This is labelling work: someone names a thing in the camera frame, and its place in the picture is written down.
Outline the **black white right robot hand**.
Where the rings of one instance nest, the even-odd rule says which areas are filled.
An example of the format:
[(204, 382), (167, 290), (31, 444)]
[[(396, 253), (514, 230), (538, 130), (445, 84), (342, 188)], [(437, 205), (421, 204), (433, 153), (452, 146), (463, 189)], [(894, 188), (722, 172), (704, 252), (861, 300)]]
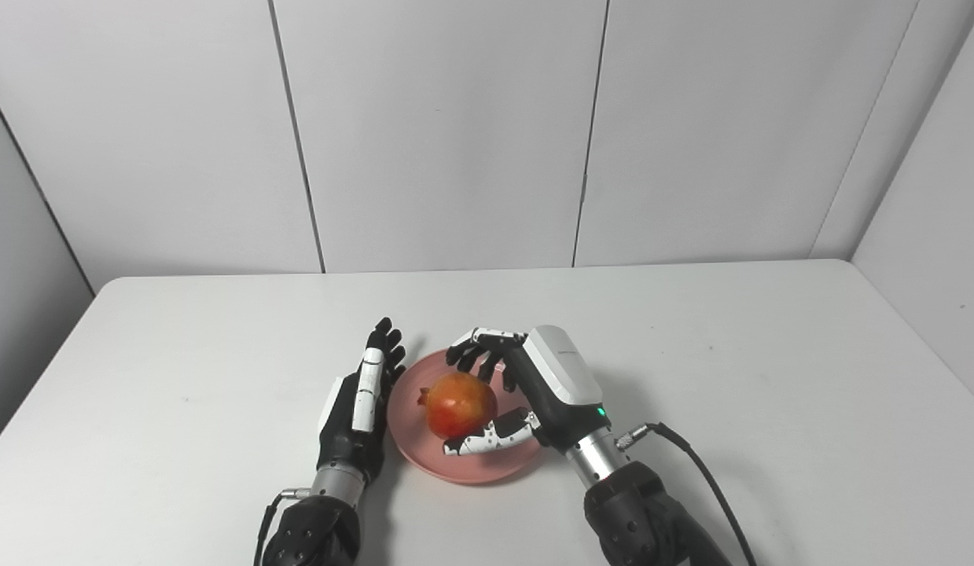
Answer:
[(476, 327), (447, 348), (446, 363), (471, 369), (490, 383), (502, 364), (502, 387), (521, 391), (526, 407), (491, 419), (479, 429), (443, 442), (450, 456), (486, 454), (536, 439), (570, 458), (601, 449), (610, 421), (601, 387), (564, 329), (540, 325), (527, 333)]

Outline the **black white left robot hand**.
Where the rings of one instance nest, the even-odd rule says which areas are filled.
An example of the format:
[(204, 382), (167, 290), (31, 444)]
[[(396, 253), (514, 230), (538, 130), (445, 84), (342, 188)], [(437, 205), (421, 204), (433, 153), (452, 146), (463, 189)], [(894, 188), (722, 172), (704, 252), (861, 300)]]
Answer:
[(382, 472), (388, 401), (406, 369), (401, 340), (392, 320), (382, 318), (369, 334), (357, 369), (333, 382), (318, 426), (316, 469), (347, 465), (367, 484)]

